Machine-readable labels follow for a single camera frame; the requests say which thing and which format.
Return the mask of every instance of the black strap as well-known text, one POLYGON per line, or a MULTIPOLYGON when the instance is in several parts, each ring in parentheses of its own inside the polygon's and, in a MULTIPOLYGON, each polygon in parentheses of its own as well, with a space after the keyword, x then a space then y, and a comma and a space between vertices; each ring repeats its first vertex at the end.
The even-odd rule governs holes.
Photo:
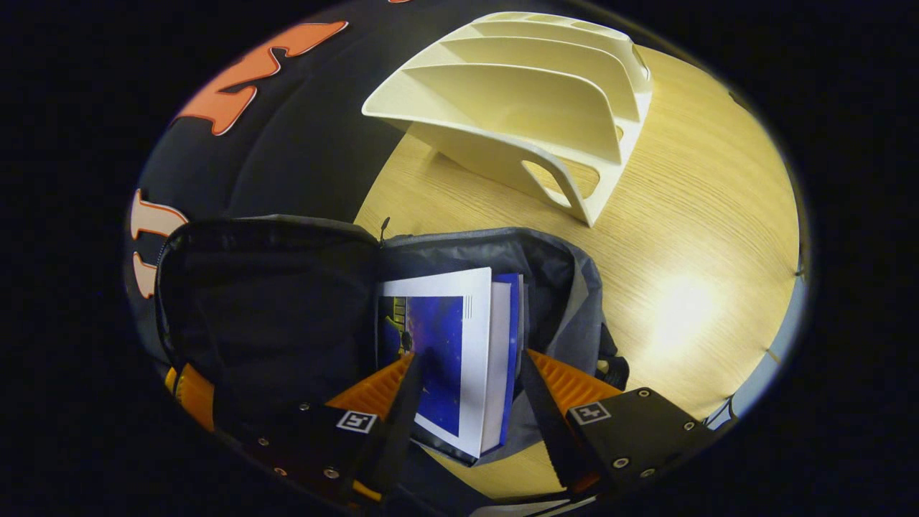
POLYGON ((621 391, 625 391, 626 381, 629 380, 629 363, 626 362, 626 358, 617 356, 618 352, 619 349, 616 347, 616 342, 613 341, 612 334, 609 333, 607 324, 601 324, 600 352, 597 354, 597 359, 608 362, 609 370, 603 373, 597 369, 594 377, 621 391))

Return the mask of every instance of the black background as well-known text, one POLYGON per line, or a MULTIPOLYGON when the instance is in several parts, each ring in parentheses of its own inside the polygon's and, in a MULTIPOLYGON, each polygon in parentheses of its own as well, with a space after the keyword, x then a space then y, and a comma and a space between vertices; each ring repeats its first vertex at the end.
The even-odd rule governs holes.
MULTIPOLYGON (((321 6, 8 7, 4 103, 16 116, 4 152, 12 303, 0 463, 17 514, 309 508, 165 396, 132 328, 120 246, 139 171, 177 109, 241 51, 321 6)), ((783 381, 622 513, 906 513, 915 337, 899 332, 915 278, 906 201, 917 170, 907 7, 608 6, 709 64, 764 115, 809 194, 820 280, 783 381)))

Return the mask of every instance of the zipper pull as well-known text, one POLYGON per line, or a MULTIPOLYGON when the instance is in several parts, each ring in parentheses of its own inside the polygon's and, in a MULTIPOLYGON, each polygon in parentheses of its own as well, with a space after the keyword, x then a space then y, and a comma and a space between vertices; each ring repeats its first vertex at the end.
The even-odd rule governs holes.
POLYGON ((383 243, 386 242, 383 239, 383 232, 386 231, 386 226, 389 226, 389 225, 390 225, 390 218, 387 217, 386 220, 383 221, 383 226, 380 227, 380 249, 383 248, 383 243))

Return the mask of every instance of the blue book cover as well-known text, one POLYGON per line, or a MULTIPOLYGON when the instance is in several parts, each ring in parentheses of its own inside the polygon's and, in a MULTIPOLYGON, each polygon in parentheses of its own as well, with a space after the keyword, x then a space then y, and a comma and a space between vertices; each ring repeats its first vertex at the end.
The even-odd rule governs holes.
POLYGON ((510 301, 510 340, 507 351, 507 388, 505 389, 505 413, 501 420, 501 441, 505 444, 507 427, 510 423, 511 404, 514 402, 514 377, 517 370, 518 330, 520 325, 520 275, 507 273, 494 275, 494 281, 509 283, 511 285, 510 301))
POLYGON ((418 414, 460 436, 462 296, 381 296, 380 364, 414 351, 422 361, 418 414))

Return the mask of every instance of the book cover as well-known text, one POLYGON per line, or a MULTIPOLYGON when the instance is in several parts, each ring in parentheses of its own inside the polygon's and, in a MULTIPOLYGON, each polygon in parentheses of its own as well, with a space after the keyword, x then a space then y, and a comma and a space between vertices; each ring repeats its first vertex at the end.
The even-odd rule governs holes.
POLYGON ((514 402, 514 381, 518 369, 518 352, 521 328, 523 318, 521 317, 522 300, 521 300, 521 283, 523 275, 516 273, 507 273, 494 275, 494 281, 507 283, 510 285, 510 305, 509 305, 509 336, 507 341, 507 379, 505 385, 505 402, 504 417, 501 422, 501 440, 499 445, 504 445, 507 438, 507 427, 510 421, 511 404, 514 402))
POLYGON ((381 296, 380 354, 384 363, 410 351, 425 363, 418 414, 459 437, 462 296, 381 296))
POLYGON ((465 270, 380 285, 378 367, 422 362, 415 423, 479 457, 485 425, 492 273, 465 270))

